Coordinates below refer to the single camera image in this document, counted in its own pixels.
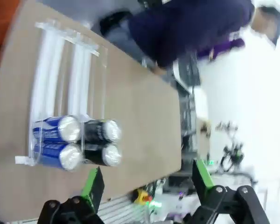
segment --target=brown table surface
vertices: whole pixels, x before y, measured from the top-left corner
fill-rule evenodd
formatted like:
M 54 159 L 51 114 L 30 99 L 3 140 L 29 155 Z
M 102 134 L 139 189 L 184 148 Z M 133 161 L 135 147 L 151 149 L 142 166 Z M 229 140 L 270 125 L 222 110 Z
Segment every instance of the brown table surface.
M 70 173 L 14 163 L 16 155 L 27 154 L 30 96 L 41 36 L 35 22 L 47 19 L 58 20 L 108 49 L 105 117 L 121 123 L 123 138 L 119 147 L 123 161 L 116 168 L 102 167 L 103 198 L 125 194 L 181 167 L 177 92 L 92 31 L 41 3 L 28 0 L 17 12 L 0 65 L 2 221 L 38 217 L 44 202 L 50 199 L 64 202 L 81 190 L 89 170 L 95 167 L 84 165 Z M 101 86 L 100 82 L 97 78 L 95 86 Z M 101 102 L 96 99 L 100 91 L 101 88 L 95 89 L 94 118 L 100 114 Z

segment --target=dark blue shirt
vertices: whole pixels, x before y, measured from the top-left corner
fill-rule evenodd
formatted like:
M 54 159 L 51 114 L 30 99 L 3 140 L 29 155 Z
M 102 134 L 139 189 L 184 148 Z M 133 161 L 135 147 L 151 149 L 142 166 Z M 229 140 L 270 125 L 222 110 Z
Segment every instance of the dark blue shirt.
M 186 50 L 200 50 L 226 40 L 248 25 L 251 0 L 171 0 L 129 19 L 133 39 L 162 68 Z

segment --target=can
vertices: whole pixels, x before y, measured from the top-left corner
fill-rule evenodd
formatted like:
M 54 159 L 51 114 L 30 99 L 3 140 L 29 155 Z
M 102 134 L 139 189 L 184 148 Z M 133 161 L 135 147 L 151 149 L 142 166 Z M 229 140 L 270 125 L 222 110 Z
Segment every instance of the can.
M 81 138 L 81 125 L 73 116 L 61 116 L 37 121 L 33 135 L 44 142 L 76 142 Z
M 114 120 L 90 120 L 84 125 L 85 139 L 92 144 L 117 142 L 121 137 L 121 129 Z
M 121 163 L 122 153 L 115 145 L 85 144 L 86 163 L 115 167 Z
M 74 170 L 83 161 L 80 146 L 73 143 L 42 143 L 41 147 L 39 144 L 36 144 L 34 153 L 40 153 L 39 162 L 42 165 L 68 171 Z

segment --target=yellow object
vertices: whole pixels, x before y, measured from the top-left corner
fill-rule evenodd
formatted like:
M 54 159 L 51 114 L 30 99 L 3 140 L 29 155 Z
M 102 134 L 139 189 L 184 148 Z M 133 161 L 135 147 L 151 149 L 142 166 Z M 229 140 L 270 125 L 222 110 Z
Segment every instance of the yellow object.
M 135 191 L 137 191 L 138 197 L 134 201 L 134 203 L 140 204 L 140 205 L 145 205 L 146 202 L 150 202 L 152 200 L 151 196 L 149 196 L 149 194 L 145 190 L 139 188 Z

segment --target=green strip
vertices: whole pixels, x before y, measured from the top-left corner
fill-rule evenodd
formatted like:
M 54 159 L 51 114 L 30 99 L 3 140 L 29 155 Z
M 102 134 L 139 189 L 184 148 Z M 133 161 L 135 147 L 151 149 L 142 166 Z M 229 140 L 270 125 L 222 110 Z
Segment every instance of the green strip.
M 89 193 L 91 192 L 94 179 L 97 176 L 97 172 L 98 172 L 98 168 L 92 169 L 89 172 L 86 184 L 85 184 L 85 186 L 82 190 L 82 194 L 81 194 L 81 197 L 83 197 L 85 200 L 87 200 L 90 203 L 91 207 L 94 207 L 94 206 L 92 204 L 91 198 L 89 197 Z
M 207 171 L 207 168 L 203 160 L 197 160 L 196 165 L 199 170 L 200 176 L 202 177 L 206 190 L 211 189 L 214 186 L 214 183 L 210 177 L 209 172 Z

